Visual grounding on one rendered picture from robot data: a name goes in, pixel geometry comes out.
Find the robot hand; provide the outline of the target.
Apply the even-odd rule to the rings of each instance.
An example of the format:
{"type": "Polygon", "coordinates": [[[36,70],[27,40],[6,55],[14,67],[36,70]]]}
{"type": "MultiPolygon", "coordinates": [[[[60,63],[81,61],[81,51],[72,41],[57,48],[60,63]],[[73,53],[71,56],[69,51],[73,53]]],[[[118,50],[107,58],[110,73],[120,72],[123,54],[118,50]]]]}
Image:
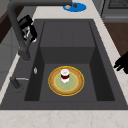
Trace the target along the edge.
{"type": "Polygon", "coordinates": [[[128,52],[122,55],[116,62],[114,67],[120,71],[121,69],[124,70],[126,74],[128,74],[128,52]]]}

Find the dark grey sink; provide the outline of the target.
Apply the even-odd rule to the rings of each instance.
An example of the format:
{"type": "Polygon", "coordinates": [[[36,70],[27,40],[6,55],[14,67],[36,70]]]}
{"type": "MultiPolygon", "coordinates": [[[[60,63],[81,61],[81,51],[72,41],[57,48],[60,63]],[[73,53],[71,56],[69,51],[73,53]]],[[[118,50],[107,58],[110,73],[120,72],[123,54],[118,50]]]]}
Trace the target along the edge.
{"type": "Polygon", "coordinates": [[[37,19],[37,42],[31,60],[20,60],[0,108],[3,110],[128,110],[109,58],[91,19],[37,19]],[[48,85],[51,72],[71,66],[83,74],[84,86],[73,96],[62,96],[48,85]]]}

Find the yellow green plate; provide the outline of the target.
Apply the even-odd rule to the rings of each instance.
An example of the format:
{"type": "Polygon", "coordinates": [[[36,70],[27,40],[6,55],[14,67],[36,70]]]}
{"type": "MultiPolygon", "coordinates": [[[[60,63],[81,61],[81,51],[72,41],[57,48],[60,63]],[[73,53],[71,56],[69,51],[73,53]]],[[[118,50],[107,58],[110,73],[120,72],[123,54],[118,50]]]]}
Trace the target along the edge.
{"type": "Polygon", "coordinates": [[[83,74],[72,66],[60,66],[54,69],[48,77],[50,89],[60,96],[73,96],[79,93],[84,83],[83,74]]]}

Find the small red white jar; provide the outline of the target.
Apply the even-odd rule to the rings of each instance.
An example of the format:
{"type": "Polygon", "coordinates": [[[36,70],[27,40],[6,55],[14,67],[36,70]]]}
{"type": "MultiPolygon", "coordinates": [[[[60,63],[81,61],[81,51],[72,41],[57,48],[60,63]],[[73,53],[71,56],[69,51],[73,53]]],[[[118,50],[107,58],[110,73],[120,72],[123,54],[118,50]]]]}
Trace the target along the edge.
{"type": "Polygon", "coordinates": [[[61,70],[61,81],[63,83],[67,83],[69,81],[69,70],[68,69],[61,70]]]}

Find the blue plate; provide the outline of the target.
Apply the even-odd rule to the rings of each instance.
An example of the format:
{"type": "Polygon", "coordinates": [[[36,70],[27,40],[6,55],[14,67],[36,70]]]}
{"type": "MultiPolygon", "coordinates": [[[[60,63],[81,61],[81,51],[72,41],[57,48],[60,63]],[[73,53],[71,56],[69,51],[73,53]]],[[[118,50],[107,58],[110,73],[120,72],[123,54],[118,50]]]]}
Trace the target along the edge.
{"type": "Polygon", "coordinates": [[[73,2],[72,5],[66,5],[63,9],[69,12],[81,12],[86,9],[86,5],[83,3],[73,2]]]}

